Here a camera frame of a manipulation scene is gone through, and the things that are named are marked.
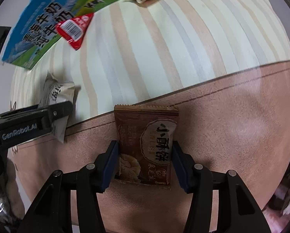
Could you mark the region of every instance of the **white snack packet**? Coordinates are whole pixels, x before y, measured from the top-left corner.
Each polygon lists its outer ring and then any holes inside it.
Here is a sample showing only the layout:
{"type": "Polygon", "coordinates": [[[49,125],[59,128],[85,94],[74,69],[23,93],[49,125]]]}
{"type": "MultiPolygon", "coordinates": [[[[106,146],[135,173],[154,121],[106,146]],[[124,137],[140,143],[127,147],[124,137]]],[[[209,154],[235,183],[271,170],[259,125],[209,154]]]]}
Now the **white snack packet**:
{"type": "MultiPolygon", "coordinates": [[[[60,83],[48,71],[43,90],[43,95],[38,107],[44,107],[66,101],[73,102],[75,84],[73,82],[60,83]]],[[[55,120],[52,124],[52,135],[56,137],[61,143],[64,143],[67,121],[68,116],[55,120]]]]}

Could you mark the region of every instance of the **red snack packet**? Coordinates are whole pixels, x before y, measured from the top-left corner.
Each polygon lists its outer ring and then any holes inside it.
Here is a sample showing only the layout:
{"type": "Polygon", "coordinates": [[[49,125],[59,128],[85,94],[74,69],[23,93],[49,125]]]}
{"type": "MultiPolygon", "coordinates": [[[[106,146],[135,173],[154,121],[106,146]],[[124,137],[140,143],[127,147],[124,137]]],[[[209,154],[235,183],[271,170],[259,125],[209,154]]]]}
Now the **red snack packet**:
{"type": "Polygon", "coordinates": [[[72,19],[58,23],[55,28],[57,32],[65,38],[69,44],[78,50],[82,44],[85,32],[93,18],[94,13],[74,17],[72,19]]]}

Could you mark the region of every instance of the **printed flower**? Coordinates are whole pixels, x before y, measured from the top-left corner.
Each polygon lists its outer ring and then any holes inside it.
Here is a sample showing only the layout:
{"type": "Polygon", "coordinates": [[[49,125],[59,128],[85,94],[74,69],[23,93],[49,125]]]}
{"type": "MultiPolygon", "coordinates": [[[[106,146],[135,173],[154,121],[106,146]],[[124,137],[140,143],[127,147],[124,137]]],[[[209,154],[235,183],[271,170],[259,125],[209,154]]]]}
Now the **printed flower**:
{"type": "Polygon", "coordinates": [[[120,154],[119,167],[120,175],[126,178],[137,179],[141,172],[137,159],[127,154],[120,154]]]}

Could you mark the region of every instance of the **barcode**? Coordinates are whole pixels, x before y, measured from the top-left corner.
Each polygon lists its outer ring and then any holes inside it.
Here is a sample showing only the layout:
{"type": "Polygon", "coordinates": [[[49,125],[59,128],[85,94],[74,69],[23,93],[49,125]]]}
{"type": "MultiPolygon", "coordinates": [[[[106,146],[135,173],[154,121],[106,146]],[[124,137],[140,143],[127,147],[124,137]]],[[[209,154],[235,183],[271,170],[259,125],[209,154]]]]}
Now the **barcode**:
{"type": "Polygon", "coordinates": [[[74,41],[78,41],[82,36],[82,29],[72,20],[67,20],[61,25],[61,29],[65,31],[74,41]]]}

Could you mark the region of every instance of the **brown snack packet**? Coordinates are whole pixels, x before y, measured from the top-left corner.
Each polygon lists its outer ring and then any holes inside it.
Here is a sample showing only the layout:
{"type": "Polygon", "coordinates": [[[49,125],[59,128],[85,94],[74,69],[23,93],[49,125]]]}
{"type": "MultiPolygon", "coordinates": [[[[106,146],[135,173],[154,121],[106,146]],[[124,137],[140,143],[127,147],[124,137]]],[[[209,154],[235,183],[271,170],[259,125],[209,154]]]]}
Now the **brown snack packet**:
{"type": "Polygon", "coordinates": [[[171,185],[171,150],[179,116],[176,107],[116,105],[119,172],[115,179],[171,185]]]}

